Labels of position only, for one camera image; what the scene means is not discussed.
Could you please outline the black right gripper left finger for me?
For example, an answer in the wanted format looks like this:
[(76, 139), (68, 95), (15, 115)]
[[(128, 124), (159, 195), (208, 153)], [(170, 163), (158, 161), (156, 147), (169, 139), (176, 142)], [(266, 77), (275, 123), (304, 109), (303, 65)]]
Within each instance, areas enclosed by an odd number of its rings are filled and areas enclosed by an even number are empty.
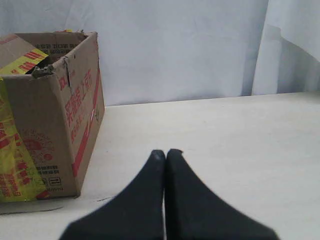
[(62, 240), (162, 240), (165, 154), (153, 150), (115, 198), (70, 223)]

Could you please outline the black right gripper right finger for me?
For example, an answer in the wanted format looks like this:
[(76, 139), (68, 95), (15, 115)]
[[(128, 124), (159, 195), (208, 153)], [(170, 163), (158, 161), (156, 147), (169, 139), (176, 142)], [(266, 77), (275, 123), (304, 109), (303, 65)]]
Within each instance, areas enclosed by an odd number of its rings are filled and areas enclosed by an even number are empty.
[(179, 149), (165, 162), (168, 240), (276, 240), (276, 232), (227, 204), (194, 173)]

